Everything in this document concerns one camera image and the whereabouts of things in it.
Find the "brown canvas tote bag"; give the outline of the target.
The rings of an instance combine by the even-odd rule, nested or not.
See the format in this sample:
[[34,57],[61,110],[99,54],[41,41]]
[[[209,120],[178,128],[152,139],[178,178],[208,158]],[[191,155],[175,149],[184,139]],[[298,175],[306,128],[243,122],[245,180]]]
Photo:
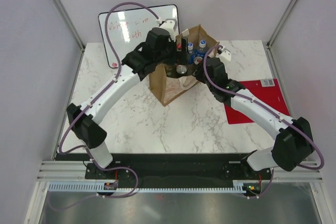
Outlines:
[[[186,37],[188,42],[192,42],[194,47],[198,46],[201,40],[206,40],[210,48],[219,44],[201,25],[186,29],[177,35],[177,44],[181,44],[182,37]],[[198,81],[192,76],[195,64],[186,65],[188,71],[183,75],[176,72],[176,65],[179,64],[160,64],[153,73],[149,74],[149,89],[163,106],[168,105],[191,87],[198,84]]]

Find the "black and yellow can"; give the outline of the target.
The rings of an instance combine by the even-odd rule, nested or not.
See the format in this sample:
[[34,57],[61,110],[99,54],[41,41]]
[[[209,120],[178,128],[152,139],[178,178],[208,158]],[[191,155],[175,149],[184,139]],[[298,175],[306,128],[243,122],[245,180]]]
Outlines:
[[186,74],[188,71],[188,67],[186,65],[176,65],[175,70],[178,74]]

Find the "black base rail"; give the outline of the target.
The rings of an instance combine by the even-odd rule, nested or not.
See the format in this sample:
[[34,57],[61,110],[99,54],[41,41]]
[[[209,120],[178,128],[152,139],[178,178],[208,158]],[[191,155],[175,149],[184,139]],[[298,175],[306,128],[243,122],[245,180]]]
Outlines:
[[227,186],[233,180],[267,181],[269,168],[258,172],[238,154],[114,154],[108,171],[87,165],[86,179],[116,179],[126,186]]

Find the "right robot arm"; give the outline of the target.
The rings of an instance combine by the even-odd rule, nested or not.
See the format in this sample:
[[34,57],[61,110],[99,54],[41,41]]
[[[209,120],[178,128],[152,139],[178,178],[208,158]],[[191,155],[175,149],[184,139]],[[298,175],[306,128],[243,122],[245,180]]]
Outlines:
[[254,178],[260,170],[280,167],[292,171],[313,153],[309,122],[293,119],[254,96],[240,82],[230,79],[218,58],[197,60],[193,76],[208,86],[214,98],[257,123],[275,141],[270,148],[248,154],[240,166],[241,174]]

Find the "silver beverage can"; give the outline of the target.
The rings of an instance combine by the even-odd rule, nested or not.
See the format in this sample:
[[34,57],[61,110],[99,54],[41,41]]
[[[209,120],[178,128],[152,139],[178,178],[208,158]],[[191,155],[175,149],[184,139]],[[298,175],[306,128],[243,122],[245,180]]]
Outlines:
[[200,64],[203,61],[203,59],[204,59],[204,57],[202,57],[202,56],[195,56],[194,57],[194,64],[195,65]]

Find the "blue-label water bottle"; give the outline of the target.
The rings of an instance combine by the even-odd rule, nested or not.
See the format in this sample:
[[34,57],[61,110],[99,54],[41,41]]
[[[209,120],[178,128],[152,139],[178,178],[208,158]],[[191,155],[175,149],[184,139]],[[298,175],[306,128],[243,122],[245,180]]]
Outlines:
[[194,50],[194,44],[192,42],[187,43],[187,52],[188,52],[188,61],[187,63],[189,65],[194,63],[195,58],[195,50]]
[[206,40],[201,40],[195,49],[195,54],[197,57],[204,58],[208,50],[209,50],[209,47],[208,47]]

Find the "white dry-erase board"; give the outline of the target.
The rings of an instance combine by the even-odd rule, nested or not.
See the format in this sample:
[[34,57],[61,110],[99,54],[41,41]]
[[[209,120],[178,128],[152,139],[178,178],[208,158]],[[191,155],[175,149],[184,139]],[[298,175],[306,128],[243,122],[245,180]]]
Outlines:
[[155,16],[144,8],[114,11],[98,15],[108,66],[117,68],[119,59],[146,40],[147,33],[158,26]]

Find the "Coca-Cola glass bottle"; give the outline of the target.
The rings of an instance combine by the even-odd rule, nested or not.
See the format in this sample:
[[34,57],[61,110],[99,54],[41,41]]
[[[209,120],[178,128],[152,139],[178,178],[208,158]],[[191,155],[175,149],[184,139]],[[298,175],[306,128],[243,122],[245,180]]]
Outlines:
[[182,45],[181,44],[177,44],[177,51],[181,51],[182,50]]

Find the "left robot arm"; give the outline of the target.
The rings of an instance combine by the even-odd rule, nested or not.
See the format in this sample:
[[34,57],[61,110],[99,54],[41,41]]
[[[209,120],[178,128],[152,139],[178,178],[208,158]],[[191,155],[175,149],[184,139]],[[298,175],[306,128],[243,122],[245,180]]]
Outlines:
[[67,107],[70,129],[88,149],[91,159],[98,164],[97,173],[103,178],[111,178],[115,173],[113,157],[105,143],[107,132],[100,126],[106,114],[125,93],[154,72],[158,65],[180,65],[186,59],[187,39],[182,38],[177,43],[168,29],[154,27],[144,42],[126,54],[117,73],[93,98],[81,105],[72,103]]

